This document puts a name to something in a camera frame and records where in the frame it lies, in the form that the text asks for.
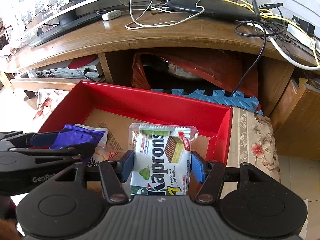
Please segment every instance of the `wooden drawer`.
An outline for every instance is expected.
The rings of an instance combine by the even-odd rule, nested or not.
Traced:
[[[320,160],[320,90],[291,80],[270,118],[279,155]]]

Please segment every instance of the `white power adapter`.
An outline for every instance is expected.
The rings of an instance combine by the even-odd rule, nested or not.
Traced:
[[[120,10],[114,10],[112,12],[108,12],[108,13],[105,13],[104,15],[102,15],[102,20],[104,21],[110,21],[114,18],[117,18],[121,16],[121,11]]]

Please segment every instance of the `red flower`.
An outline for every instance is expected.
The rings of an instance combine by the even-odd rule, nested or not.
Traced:
[[[254,157],[261,159],[264,156],[265,147],[261,143],[256,142],[251,145],[251,152]]]

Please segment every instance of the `yellow cable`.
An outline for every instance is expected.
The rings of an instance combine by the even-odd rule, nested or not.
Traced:
[[[248,10],[250,10],[251,12],[254,13],[254,11],[253,11],[253,5],[250,4],[250,3],[248,3],[248,2],[246,2],[246,1],[244,1],[244,0],[238,0],[238,1],[243,2],[243,4],[236,3],[236,2],[233,2],[233,1],[231,1],[231,0],[224,0],[224,1],[229,2],[229,3],[236,4],[236,5],[238,5],[238,6],[245,7],[245,8],[247,8]],[[309,35],[308,35],[302,28],[300,28],[300,27],[296,24],[296,22],[291,21],[291,20],[288,20],[288,19],[286,19],[286,18],[282,18],[282,17],[279,17],[279,16],[275,16],[275,15],[273,14],[273,12],[270,11],[270,10],[268,10],[268,9],[259,8],[259,12],[260,12],[260,14],[261,14],[260,16],[261,16],[262,18],[265,18],[265,19],[278,19],[278,20],[283,20],[283,21],[285,21],[285,22],[293,25],[293,26],[296,27],[298,30],[300,30],[303,34],[305,34],[305,35],[308,37],[309,41],[310,41],[311,48],[312,48],[313,55],[314,55],[314,57],[315,57],[316,63],[317,63],[318,66],[320,66],[320,65],[319,65],[319,61],[318,61],[318,57],[317,57],[317,54],[316,54],[316,49],[315,49],[315,47],[313,46],[313,42],[312,42],[311,38],[309,37]]]

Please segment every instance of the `wafer image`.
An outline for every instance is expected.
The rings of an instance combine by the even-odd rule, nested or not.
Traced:
[[[164,149],[169,163],[179,163],[183,149],[183,141],[179,137],[170,136]]]

